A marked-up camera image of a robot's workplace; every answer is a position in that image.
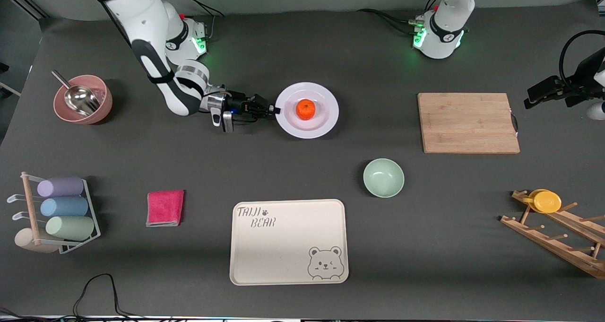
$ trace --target white plate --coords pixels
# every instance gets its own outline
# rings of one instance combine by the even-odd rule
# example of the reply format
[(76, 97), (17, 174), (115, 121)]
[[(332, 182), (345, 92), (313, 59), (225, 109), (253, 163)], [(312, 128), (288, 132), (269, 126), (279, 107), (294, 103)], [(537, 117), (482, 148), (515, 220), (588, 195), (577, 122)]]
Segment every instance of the white plate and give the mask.
[[(301, 120), (296, 115), (296, 104), (304, 99), (315, 103), (315, 116), (310, 120)], [(277, 97), (275, 106), (281, 109), (281, 113), (275, 115), (279, 126), (301, 139), (320, 137), (334, 128), (338, 121), (336, 98), (326, 87), (316, 83), (301, 82), (285, 88)]]
[(344, 205), (336, 199), (237, 204), (229, 277), (239, 286), (344, 282)]

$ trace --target table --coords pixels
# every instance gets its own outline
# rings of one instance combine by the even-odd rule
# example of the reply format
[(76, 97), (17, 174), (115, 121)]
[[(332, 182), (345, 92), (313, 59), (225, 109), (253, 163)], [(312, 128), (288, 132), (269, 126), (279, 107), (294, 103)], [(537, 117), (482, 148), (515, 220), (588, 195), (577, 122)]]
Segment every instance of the table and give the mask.
[[(417, 11), (394, 14), (411, 18)], [(109, 22), (43, 22), (43, 40), (0, 148), (0, 197), (22, 191), (21, 171), (79, 175), (95, 197), (103, 236), (66, 255), (24, 251), (0, 210), (0, 302), (16, 313), (68, 313), (87, 279), (115, 276), (120, 304), (145, 315), (326, 319), (598, 321), (605, 282), (592, 279), (498, 222), (520, 215), (513, 189), (547, 188), (602, 212), (603, 123), (588, 103), (525, 110), (526, 89), (557, 73), (574, 33), (601, 27), (594, 1), (561, 7), (478, 9), (449, 59), (432, 61), (372, 14), (301, 12), (216, 19), (203, 62), (210, 81), (275, 100), (313, 81), (339, 100), (325, 137), (294, 139), (277, 122), (219, 132), (202, 114), (170, 113)], [(578, 62), (603, 46), (583, 37)], [(66, 77), (95, 74), (114, 94), (103, 124), (61, 122), (52, 111)], [(419, 92), (506, 92), (521, 153), (424, 154)], [(361, 170), (392, 158), (406, 185), (370, 196)], [(180, 227), (145, 227), (147, 193), (185, 189)], [(240, 201), (340, 199), (346, 206), (350, 277), (341, 285), (238, 287), (229, 281), (231, 212)], [(557, 228), (545, 221), (546, 232)], [(569, 243), (581, 244), (580, 240)], [(106, 281), (81, 313), (112, 313)]]

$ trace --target bear drawing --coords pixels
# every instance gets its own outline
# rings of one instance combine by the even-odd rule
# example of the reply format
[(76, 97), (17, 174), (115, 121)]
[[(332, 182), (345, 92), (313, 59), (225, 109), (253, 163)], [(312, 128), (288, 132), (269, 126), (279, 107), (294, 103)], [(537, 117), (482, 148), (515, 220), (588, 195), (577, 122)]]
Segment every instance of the bear drawing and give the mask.
[(344, 272), (344, 265), (340, 259), (342, 250), (340, 247), (332, 247), (330, 250), (319, 250), (312, 247), (309, 250), (311, 262), (309, 262), (309, 275), (313, 279), (340, 279)]

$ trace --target light green bowl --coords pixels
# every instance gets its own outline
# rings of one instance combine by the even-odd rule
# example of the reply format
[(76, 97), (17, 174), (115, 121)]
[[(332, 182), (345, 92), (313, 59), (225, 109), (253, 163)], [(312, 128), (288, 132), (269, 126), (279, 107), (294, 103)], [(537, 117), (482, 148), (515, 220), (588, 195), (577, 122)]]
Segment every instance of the light green bowl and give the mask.
[(372, 160), (363, 170), (365, 188), (380, 198), (390, 198), (404, 188), (404, 171), (390, 159)]

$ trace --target red towel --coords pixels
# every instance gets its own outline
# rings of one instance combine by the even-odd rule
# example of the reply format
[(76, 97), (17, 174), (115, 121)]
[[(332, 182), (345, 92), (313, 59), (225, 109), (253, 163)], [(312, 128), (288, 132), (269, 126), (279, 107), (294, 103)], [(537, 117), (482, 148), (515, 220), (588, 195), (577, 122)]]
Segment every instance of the red towel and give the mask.
[(149, 193), (147, 227), (178, 226), (181, 223), (184, 194), (184, 190)]

